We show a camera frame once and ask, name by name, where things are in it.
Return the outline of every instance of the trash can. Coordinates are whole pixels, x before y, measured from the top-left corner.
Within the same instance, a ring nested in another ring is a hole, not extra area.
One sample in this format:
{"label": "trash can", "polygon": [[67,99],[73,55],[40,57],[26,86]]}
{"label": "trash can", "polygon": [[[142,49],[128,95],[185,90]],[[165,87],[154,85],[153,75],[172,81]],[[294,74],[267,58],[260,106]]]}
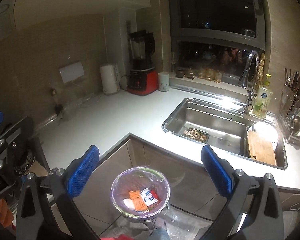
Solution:
{"label": "trash can", "polygon": [[[129,198],[130,191],[141,191],[145,188],[157,193],[160,203],[149,212],[138,212],[129,209],[123,202]],[[157,217],[167,206],[170,199],[170,186],[166,177],[159,171],[148,167],[131,168],[121,173],[112,183],[111,200],[115,208],[125,217],[146,221]]]}

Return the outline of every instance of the orange cloth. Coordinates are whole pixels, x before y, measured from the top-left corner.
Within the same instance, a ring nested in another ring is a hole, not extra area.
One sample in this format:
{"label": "orange cloth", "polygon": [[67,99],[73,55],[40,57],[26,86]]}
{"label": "orange cloth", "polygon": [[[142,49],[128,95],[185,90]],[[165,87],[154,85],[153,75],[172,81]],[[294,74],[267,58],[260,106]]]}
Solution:
{"label": "orange cloth", "polygon": [[129,196],[134,204],[134,208],[136,211],[148,210],[146,203],[143,201],[140,195],[140,191],[129,191]]}
{"label": "orange cloth", "polygon": [[0,199],[0,223],[6,228],[11,226],[13,219],[13,214],[8,209],[7,202],[4,199]]}

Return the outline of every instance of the cutting board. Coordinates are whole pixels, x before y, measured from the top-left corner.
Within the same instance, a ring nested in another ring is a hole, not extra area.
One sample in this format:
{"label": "cutting board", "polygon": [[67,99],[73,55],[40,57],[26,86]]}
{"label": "cutting board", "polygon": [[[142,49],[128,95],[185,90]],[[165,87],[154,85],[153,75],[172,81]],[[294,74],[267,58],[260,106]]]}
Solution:
{"label": "cutting board", "polygon": [[254,131],[248,132],[250,158],[267,164],[276,165],[275,154],[270,141],[260,137]]}

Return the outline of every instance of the electric kettle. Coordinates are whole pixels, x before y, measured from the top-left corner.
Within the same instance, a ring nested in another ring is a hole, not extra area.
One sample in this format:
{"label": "electric kettle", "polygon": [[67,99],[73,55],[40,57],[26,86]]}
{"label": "electric kettle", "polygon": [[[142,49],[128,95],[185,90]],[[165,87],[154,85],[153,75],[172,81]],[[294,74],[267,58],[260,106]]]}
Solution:
{"label": "electric kettle", "polygon": [[105,65],[100,67],[103,93],[112,95],[120,90],[120,72],[118,65]]}

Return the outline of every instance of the jeans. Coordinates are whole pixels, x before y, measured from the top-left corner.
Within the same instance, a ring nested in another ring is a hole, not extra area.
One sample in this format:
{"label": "jeans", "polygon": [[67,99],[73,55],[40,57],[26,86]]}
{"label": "jeans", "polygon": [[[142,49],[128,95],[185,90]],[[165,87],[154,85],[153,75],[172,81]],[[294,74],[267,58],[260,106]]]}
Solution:
{"label": "jeans", "polygon": [[170,240],[168,232],[162,228],[157,228],[147,238],[147,240]]}

